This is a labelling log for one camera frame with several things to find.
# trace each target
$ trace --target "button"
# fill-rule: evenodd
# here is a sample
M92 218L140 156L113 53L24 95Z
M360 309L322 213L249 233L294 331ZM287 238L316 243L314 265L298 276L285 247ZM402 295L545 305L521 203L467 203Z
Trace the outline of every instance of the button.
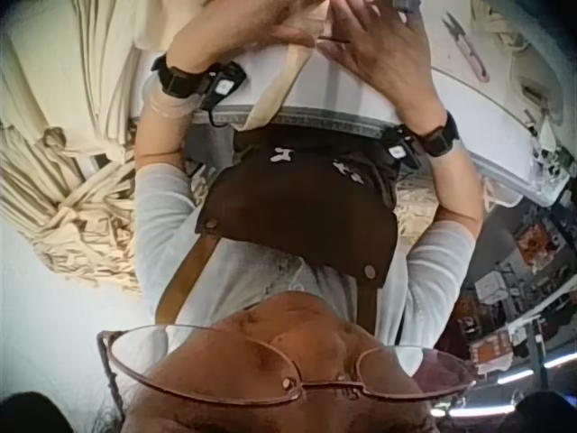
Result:
M375 271L375 268L373 266L370 266L369 264L366 265L364 267L364 275L365 277L367 277L369 280L374 280L375 277L377 276L377 271Z
M216 228L216 226L218 226L218 221L216 221L214 218L210 218L205 222L206 228Z

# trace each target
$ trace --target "fluorescent light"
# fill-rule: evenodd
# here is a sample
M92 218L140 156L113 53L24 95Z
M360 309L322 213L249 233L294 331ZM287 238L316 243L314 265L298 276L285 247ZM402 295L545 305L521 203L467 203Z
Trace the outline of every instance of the fluorescent light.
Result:
M518 381L533 374L533 370L523 370L519 373L510 374L509 376L499 377L497 383L504 385L505 383Z
M454 418L487 417L490 415L504 415L515 410L515 406L508 404L505 406L487 406L484 408L461 408L452 409L449 415Z
M446 417L447 412L445 412L442 409L432 408L431 409L431 415L433 415L435 418L442 418L442 417Z
M554 359L553 361L549 361L548 363L545 363L545 368L557 367L561 364L565 364L565 363L568 363L570 361L574 361L576 359L577 359L577 352L575 352L574 354L568 354L565 356L561 356L557 359Z

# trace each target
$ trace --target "eyeglasses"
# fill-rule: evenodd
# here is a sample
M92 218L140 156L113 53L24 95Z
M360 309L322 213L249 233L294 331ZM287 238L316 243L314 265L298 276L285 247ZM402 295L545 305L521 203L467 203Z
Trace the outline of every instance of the eyeglasses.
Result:
M474 384L464 361L421 347L377 347L362 353L348 375L310 382L303 380L297 365L279 349L219 329L140 327L101 332L97 342L122 417L123 401L111 362L155 391L233 406L289 403L302 397L306 389L326 388L345 388L357 396L361 393L385 401L424 401L463 392Z

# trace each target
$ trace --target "eyeglass frame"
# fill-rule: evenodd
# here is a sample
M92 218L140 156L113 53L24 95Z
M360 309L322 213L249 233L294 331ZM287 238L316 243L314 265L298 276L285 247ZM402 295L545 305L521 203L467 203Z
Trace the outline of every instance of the eyeglass frame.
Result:
M214 328L210 328L210 327L194 327L194 326L188 326L188 325L174 325L174 326L198 328L198 329L204 329L204 330L216 330L219 332L227 332L227 331L222 331L220 329L214 329ZM131 370L129 367L125 366L124 363L120 362L113 355L112 345L114 344L114 342L118 338L128 334L129 332L132 332L132 331L135 331L138 329L144 329L144 328L146 328L146 327L137 327L135 329L129 329L127 331L101 331L96 336L96 343L98 345L98 353L100 354L100 359L101 359L102 365L105 369L105 375L106 375L106 378L108 380L108 388L112 394L114 405L118 409L118 412L120 414L122 422L124 422L126 419L126 415L124 413L124 402L123 402L122 395L120 394L120 389L118 388L118 383L116 382L117 374L112 371L112 368L110 366L111 361L112 361L112 364L116 368L118 368L122 373L126 374L128 377L134 379L136 382L138 382L139 384L141 384L141 385L143 385L149 389L152 389L152 390L157 391L157 392L162 392L164 394L172 395L174 397L178 397L178 398L181 398L184 400L198 401L201 403L214 404L214 405L218 405L218 406L234 406L234 407L277 406L277 405L288 404L288 403L291 403L292 401L299 400L304 395L304 391L306 389L317 389L318 390L318 389L331 389L331 388L337 388L337 389L341 388L341 389L352 390L353 391L352 395L356 396L352 400L356 400L358 398L359 394L362 394L365 397L369 397L369 398L376 399L379 401L419 402L419 401L430 401L430 400L442 399L443 397L447 397L449 395L457 395L457 394L463 395L467 392L467 390L469 390L475 384L475 381L473 379L471 381L471 383L469 383L467 385L459 385L457 387L453 387L452 389L447 390L446 392L436 393L435 396L426 396L424 394L424 395L421 395L420 397L398 398L398 397L387 397L385 395L372 392L367 388L367 386L364 382L359 382L359 381L340 381L339 380L339 381L303 382L302 377L300 376L300 371L298 368L296 368L296 371L297 371L298 377L299 377L298 393L295 393L294 395L291 395L288 398L287 397L279 397L277 399L270 399L269 401L266 401L266 402L264 402L264 401L255 402L255 401L250 401L250 400L231 402L231 399L215 399L215 398L210 398L210 397L193 397L191 395L186 395L183 393L174 392L174 391L171 391L168 389L164 389L164 388L160 387L159 385L155 385L155 384L151 383L143 375L138 374L138 373L134 372L133 370ZM264 343L262 341L247 337L247 336L242 336L242 337L248 341L252 341L253 343L257 343L259 345L264 345L265 347L269 348L270 350L275 352L277 355L282 357L287 363L296 367L295 363L288 356L286 356L279 349L277 349L276 347L269 345L267 343ZM391 347L419 348L419 347L415 347L415 346L403 346L403 345L384 346L384 347L389 347L389 348L391 348ZM374 347L372 349L364 351L363 353L361 353L358 356L357 360L355 361L355 371L356 371L357 377L359 377L362 380L362 377L359 375L358 372L360 369L359 364L360 364L361 360L363 359L363 357L365 357L366 355L372 354L374 352L377 352L379 350L382 350L382 348L383 347ZM451 354L447 354L447 353L442 352L442 351L436 351L436 352L440 352L440 353L452 356Z

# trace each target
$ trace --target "white long-sleeve shirt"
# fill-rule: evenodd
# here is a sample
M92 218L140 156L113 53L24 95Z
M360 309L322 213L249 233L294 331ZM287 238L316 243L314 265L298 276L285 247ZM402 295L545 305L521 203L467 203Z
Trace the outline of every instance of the white long-sleeve shirt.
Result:
M199 235L200 207L190 199L188 177L167 164L136 175L136 273L156 310L164 289ZM432 347L459 296L475 240L462 225L432 224L408 251L399 238L384 287L379 290L375 337ZM223 239L179 313L177 323L210 326L275 294L297 290L322 298L341 318L355 321L356 282L332 268L270 248Z

